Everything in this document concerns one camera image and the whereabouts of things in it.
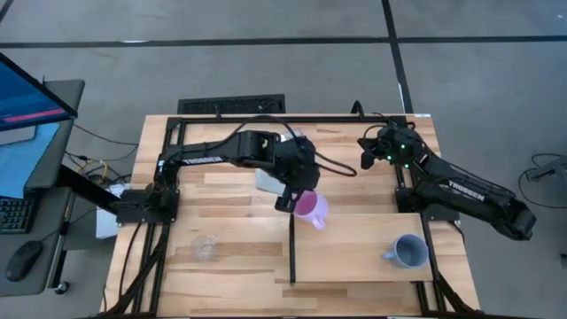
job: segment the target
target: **wooden tabletop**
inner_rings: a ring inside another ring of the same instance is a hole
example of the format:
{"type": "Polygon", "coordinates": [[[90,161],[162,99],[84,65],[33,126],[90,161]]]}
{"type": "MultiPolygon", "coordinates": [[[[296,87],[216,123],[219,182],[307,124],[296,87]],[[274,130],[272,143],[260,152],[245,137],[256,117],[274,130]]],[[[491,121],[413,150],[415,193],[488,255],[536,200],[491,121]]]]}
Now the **wooden tabletop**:
{"type": "MultiPolygon", "coordinates": [[[[439,152],[431,118],[408,117],[425,142],[439,152]]],[[[166,122],[166,115],[146,117],[132,175],[135,189],[152,180],[166,122]]],[[[190,124],[185,143],[222,140],[236,126],[190,124]]],[[[389,214],[407,218],[407,214],[396,214],[393,168],[377,162],[368,171],[359,169],[361,150],[355,141],[369,124],[291,126],[300,128],[318,152],[359,172],[349,178],[322,171],[317,190],[329,201],[330,217],[389,214]]],[[[284,133],[279,124],[250,124],[245,129],[284,133]]],[[[184,167],[179,179],[182,199],[167,246],[158,315],[419,315],[416,289],[410,282],[290,285],[289,215],[274,210],[276,195],[256,190],[253,170],[230,164],[184,167]]],[[[430,226],[441,273],[465,302],[478,308],[461,236],[446,222],[430,222],[430,226]]],[[[109,305],[118,298],[120,273],[134,228],[127,225],[118,234],[106,283],[109,305]]],[[[144,234],[145,225],[128,259],[125,287],[139,269],[144,234]]],[[[150,274],[142,310],[148,308],[152,283],[150,274]]]]}
{"type": "Polygon", "coordinates": [[[423,238],[418,213],[332,214],[325,230],[295,221],[298,283],[431,281],[431,266],[398,268],[381,258],[400,236],[423,238]]]}

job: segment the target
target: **pink cup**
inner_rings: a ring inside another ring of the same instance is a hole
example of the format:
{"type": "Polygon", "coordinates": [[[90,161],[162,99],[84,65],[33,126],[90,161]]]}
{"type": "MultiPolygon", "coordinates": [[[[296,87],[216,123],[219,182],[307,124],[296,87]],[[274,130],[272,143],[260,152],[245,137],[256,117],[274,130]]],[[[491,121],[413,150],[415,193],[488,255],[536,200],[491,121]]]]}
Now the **pink cup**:
{"type": "Polygon", "coordinates": [[[318,230],[325,228],[325,218],[328,213],[329,203],[321,193],[316,191],[304,191],[293,211],[294,215],[311,222],[318,230]]]}

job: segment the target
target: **gray mug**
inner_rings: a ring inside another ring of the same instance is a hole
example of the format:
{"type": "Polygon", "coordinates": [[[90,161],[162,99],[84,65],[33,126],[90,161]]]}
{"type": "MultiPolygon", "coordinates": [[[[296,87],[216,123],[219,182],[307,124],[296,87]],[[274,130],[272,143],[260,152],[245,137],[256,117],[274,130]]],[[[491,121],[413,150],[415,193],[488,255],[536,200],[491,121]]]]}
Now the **gray mug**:
{"type": "Polygon", "coordinates": [[[400,268],[420,268],[429,259],[429,249],[421,238],[407,234],[396,239],[382,258],[400,268]]]}

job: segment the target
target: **wheel caster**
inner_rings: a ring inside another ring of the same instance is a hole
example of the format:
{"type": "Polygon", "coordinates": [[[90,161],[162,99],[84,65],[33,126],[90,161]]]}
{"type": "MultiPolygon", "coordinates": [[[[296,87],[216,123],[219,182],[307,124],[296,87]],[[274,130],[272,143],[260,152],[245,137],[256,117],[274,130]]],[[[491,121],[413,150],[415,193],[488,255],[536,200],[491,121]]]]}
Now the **wheel caster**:
{"type": "Polygon", "coordinates": [[[68,283],[68,282],[61,282],[61,283],[59,283],[57,288],[55,288],[54,292],[57,295],[62,295],[69,290],[70,286],[71,286],[71,284],[68,283]]]}

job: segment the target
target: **computer monitor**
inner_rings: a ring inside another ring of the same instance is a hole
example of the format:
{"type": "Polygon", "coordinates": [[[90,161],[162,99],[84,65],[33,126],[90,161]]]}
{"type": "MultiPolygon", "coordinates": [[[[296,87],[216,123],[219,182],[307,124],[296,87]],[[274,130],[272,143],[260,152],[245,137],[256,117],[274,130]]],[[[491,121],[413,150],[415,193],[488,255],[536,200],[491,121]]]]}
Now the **computer monitor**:
{"type": "Polygon", "coordinates": [[[0,53],[0,134],[76,116],[68,104],[0,53]]]}

